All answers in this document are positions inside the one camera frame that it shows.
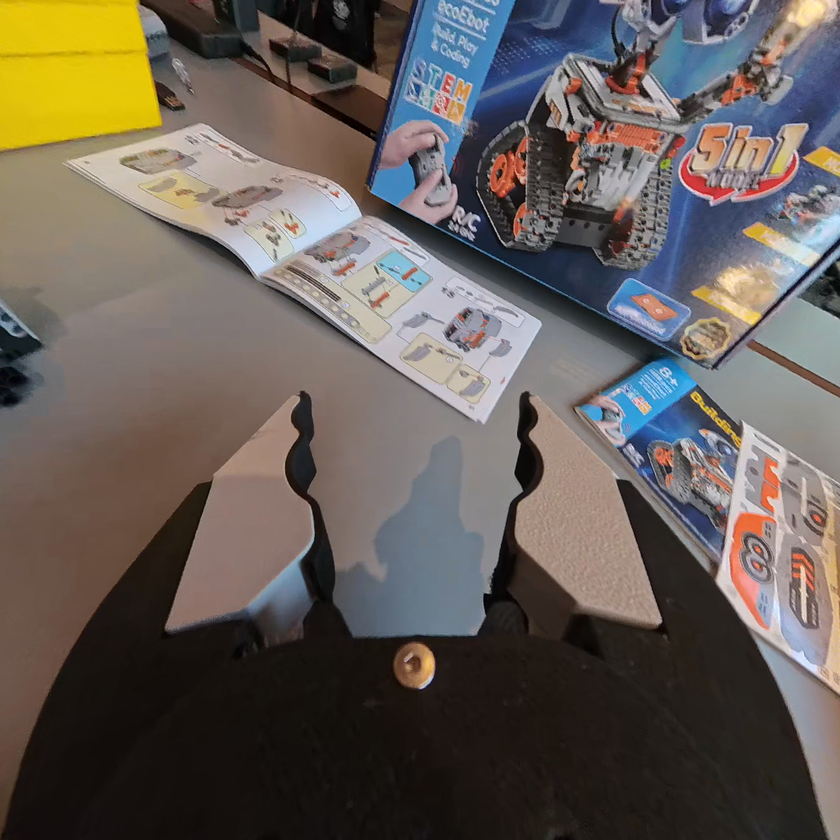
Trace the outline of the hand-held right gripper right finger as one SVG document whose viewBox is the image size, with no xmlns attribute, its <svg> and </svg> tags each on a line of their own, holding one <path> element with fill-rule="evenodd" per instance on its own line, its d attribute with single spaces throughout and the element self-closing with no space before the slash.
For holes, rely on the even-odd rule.
<svg viewBox="0 0 840 840">
<path fill-rule="evenodd" d="M 486 630 L 562 639 L 579 616 L 654 630 L 662 616 L 617 478 L 539 397 L 519 401 L 520 491 L 486 594 Z"/>
</svg>

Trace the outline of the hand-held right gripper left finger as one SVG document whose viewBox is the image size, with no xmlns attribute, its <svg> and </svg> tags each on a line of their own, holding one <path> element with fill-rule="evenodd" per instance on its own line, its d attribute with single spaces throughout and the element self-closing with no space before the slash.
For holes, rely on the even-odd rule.
<svg viewBox="0 0 840 840">
<path fill-rule="evenodd" d="M 332 545 L 310 493 L 313 437 L 312 400 L 300 392 L 213 474 L 169 635 L 242 620 L 264 642 L 289 642 L 316 602 L 331 602 Z"/>
</svg>

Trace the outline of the grey orange toy robot model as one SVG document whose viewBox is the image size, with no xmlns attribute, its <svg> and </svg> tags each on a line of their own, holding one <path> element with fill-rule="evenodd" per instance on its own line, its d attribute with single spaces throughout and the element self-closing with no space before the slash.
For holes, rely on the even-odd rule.
<svg viewBox="0 0 840 840">
<path fill-rule="evenodd" d="M 1 362 L 10 362 L 43 349 L 40 340 L 1 301 Z"/>
</svg>

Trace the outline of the grey desk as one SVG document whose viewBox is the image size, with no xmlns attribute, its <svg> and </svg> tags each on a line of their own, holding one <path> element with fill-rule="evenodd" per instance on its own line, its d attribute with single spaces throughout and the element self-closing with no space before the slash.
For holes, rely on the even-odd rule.
<svg viewBox="0 0 840 840">
<path fill-rule="evenodd" d="M 45 342 L 2 410 L 2 794 L 59 666 L 100 600 L 195 484 L 293 393 L 311 395 L 312 485 L 357 633 L 466 633 L 518 489 L 521 392 L 591 440 L 574 406 L 655 351 L 364 188 L 372 142 L 234 62 L 185 56 L 196 95 L 158 134 L 208 123 L 325 175 L 542 323 L 475 423 L 224 248 L 66 166 L 155 132 L 2 154 L 2 299 Z"/>
</svg>

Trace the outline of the blue closed booklet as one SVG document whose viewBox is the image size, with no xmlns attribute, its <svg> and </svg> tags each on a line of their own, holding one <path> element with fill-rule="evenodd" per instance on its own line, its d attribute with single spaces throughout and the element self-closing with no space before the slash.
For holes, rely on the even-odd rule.
<svg viewBox="0 0 840 840">
<path fill-rule="evenodd" d="M 716 568 L 728 528 L 740 422 L 664 359 L 595 394 L 575 412 Z"/>
</svg>

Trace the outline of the orange grey sticker sheet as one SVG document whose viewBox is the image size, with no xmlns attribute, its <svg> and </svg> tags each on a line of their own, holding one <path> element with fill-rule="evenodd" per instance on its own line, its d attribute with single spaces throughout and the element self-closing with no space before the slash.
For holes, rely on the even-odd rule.
<svg viewBox="0 0 840 840">
<path fill-rule="evenodd" d="M 750 632 L 839 692 L 839 483 L 744 425 L 717 586 Z"/>
</svg>

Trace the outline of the blue toy kit box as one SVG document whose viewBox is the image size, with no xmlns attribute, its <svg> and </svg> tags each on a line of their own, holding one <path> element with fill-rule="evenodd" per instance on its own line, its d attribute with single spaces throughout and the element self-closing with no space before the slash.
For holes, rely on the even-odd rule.
<svg viewBox="0 0 840 840">
<path fill-rule="evenodd" d="M 838 258 L 838 2 L 414 2 L 368 185 L 717 368 Z"/>
</svg>

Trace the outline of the open white instruction booklet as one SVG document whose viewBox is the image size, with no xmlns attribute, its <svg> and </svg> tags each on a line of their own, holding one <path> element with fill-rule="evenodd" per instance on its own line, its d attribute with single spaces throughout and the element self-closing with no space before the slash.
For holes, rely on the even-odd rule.
<svg viewBox="0 0 840 840">
<path fill-rule="evenodd" d="M 203 123 L 66 166 L 228 249 L 459 413 L 485 423 L 541 321 L 364 216 L 339 183 L 268 161 Z"/>
</svg>

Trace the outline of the black power adapter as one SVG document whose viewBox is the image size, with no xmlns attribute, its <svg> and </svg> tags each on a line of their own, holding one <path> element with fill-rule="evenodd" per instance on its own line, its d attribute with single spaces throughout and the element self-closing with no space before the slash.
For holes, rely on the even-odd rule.
<svg viewBox="0 0 840 840">
<path fill-rule="evenodd" d="M 306 38 L 270 38 L 268 43 L 274 55 L 290 63 L 306 63 L 322 57 L 321 46 Z"/>
<path fill-rule="evenodd" d="M 339 56 L 321 55 L 310 58 L 307 69 L 313 76 L 330 84 L 355 81 L 358 76 L 357 66 Z"/>
</svg>

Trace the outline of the yellow plastic bin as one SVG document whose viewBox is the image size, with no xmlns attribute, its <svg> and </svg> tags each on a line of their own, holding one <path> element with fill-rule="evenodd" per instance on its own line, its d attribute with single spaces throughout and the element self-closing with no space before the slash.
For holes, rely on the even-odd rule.
<svg viewBox="0 0 840 840">
<path fill-rule="evenodd" d="M 160 125 L 136 2 L 1 2 L 2 151 Z"/>
</svg>

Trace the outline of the dark grey flat box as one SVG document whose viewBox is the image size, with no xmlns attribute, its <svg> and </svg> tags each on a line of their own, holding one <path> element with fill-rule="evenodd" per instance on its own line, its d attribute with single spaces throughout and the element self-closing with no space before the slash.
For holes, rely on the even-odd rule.
<svg viewBox="0 0 840 840">
<path fill-rule="evenodd" d="M 244 36 L 259 31 L 260 2 L 184 2 L 179 35 L 184 47 L 208 59 L 242 56 Z"/>
</svg>

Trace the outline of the grey toy part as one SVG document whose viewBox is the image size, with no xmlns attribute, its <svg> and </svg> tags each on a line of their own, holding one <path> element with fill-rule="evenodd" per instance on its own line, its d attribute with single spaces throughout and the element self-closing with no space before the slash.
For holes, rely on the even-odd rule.
<svg viewBox="0 0 840 840">
<path fill-rule="evenodd" d="M 161 17 L 152 9 L 139 4 L 140 22 L 150 61 L 161 60 L 171 53 L 171 40 Z"/>
</svg>

